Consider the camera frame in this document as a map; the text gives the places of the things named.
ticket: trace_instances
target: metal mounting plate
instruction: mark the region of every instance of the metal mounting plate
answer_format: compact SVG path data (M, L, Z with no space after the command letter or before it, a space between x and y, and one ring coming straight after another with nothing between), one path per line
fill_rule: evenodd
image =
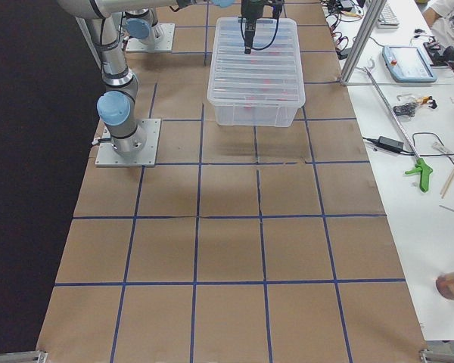
M99 145L96 166L154 166L157 159L161 119L140 119L138 121L138 127L142 127L146 131L146 144L138 153L121 155L113 149L110 142L103 142ZM107 128L104 128L102 138L109 137L109 131Z
M167 53L173 49L173 36L175 35L175 24L161 24L163 38L154 47L141 43L136 38L131 38L126 46L127 53Z

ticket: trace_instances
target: metal bracket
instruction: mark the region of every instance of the metal bracket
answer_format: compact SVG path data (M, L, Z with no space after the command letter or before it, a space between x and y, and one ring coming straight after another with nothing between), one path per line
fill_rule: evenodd
M103 142L99 144L95 165L100 167L154 166L157 160L161 119L140 119L138 127L142 127L146 131L146 144L139 152L119 154L113 149L110 142ZM102 138L109 137L109 131L104 128Z
M175 24L161 24L163 37L153 46L141 43L136 38L131 38L126 46L127 53L168 53L173 49L173 36L175 35Z
M454 363L454 354L434 353L429 350L420 351L421 361L423 363L440 362Z

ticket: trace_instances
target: black power adapter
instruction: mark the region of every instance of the black power adapter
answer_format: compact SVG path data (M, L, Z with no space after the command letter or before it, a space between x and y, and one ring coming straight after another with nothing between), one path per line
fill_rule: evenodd
M373 145L379 147L380 149L391 151L392 153L401 154L404 151L403 142L393 140L392 138L380 136L378 140L376 138L366 138L366 141L370 141Z
M338 56L338 59L341 61L342 59L346 59L348 57L350 51L351 48L345 48L342 51L336 51L336 55Z

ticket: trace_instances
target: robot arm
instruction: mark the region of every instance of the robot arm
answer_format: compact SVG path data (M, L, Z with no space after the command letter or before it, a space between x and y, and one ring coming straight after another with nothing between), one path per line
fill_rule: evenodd
M136 11L144 8L159 8L178 5L180 8L195 4L188 0L58 0L69 14L82 19L104 19L112 13Z
M69 14L82 18L86 22L89 36L98 53L106 93L98 100L97 108L99 116L110 133L113 149L120 155L139 153L145 145L147 134L134 117L138 80L128 68L120 44L120 36L111 15L125 11L141 16L150 8L171 5L185 8L196 4L197 0L57 1ZM222 8L233 2L234 0L213 0L215 5ZM242 0L241 16L246 19L245 53L247 50L250 53L253 48L256 21L262 17L264 6L273 7L273 17L277 14L278 18L282 10L282 5L279 4L283 3L284 0Z

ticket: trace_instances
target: transparent plastic bin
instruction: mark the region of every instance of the transparent plastic bin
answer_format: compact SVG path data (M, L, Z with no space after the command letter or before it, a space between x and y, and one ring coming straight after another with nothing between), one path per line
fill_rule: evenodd
M271 42L275 25L272 19L257 21L255 48ZM220 125L290 126L306 101L296 23L280 19L269 48L244 54L238 18L219 18L207 99Z

